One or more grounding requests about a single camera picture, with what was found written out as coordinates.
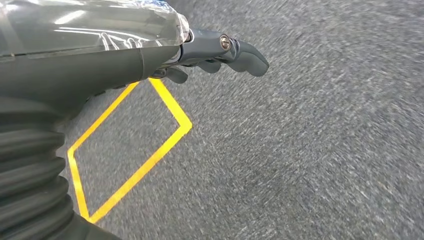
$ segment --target gray carpet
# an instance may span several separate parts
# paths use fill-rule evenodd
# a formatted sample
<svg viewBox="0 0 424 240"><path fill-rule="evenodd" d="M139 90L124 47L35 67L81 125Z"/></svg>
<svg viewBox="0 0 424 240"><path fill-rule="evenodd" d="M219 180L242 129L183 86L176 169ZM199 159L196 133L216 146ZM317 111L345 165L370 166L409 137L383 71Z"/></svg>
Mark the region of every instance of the gray carpet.
<svg viewBox="0 0 424 240"><path fill-rule="evenodd" d="M101 227L128 240L424 239L423 1L169 3L271 68L164 80L193 129ZM118 94L65 126L68 146ZM76 153L91 213L177 127L141 83Z"/></svg>

